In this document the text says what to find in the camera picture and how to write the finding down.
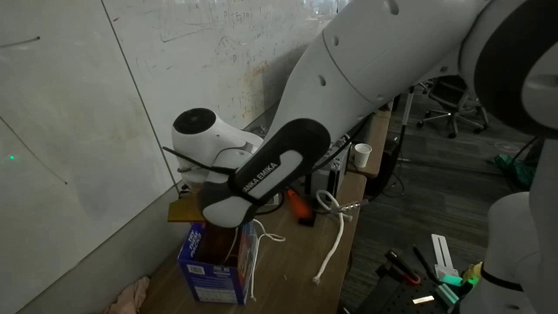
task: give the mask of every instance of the gray floor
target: gray floor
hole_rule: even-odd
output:
[[[433,232],[449,238],[459,267],[480,262],[487,248],[491,204],[519,191],[487,159],[517,154],[531,136],[492,119],[491,129],[482,135],[463,126],[461,135],[449,140],[445,122],[417,128],[430,109],[438,107],[421,98],[412,112],[405,163],[397,170],[405,192],[395,185],[363,208],[342,293],[342,304],[349,309],[360,307],[374,292],[379,281],[376,269],[386,262],[390,248],[405,252],[424,246]],[[395,133],[402,126],[400,112],[391,124]]]

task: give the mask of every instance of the blue box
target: blue box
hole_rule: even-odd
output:
[[[205,238],[206,225],[193,224],[187,239],[179,253],[179,264],[193,295],[198,302],[219,304],[247,304],[250,290],[250,269],[254,266],[255,234],[252,224],[240,227],[236,259],[227,266],[220,262],[208,262],[205,250],[200,246],[212,246],[213,252],[227,257],[234,243],[234,234]]]

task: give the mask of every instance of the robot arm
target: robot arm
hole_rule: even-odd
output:
[[[355,0],[308,47],[264,147],[200,196],[208,222],[238,227],[306,175],[356,122],[459,49],[487,0]]]

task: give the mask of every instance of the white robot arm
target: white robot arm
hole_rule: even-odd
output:
[[[424,77],[461,74],[498,119],[552,138],[533,196],[515,203],[519,215],[491,217],[524,227],[491,231],[485,271],[503,281],[484,281],[479,292],[485,293],[468,299],[465,311],[555,313],[557,21],[557,0],[353,0],[301,58],[264,145],[240,159],[234,173],[206,182],[200,196],[205,217],[220,227],[250,222],[369,114]],[[186,150],[184,133],[175,131],[175,149]],[[522,292],[510,292],[506,283]]]

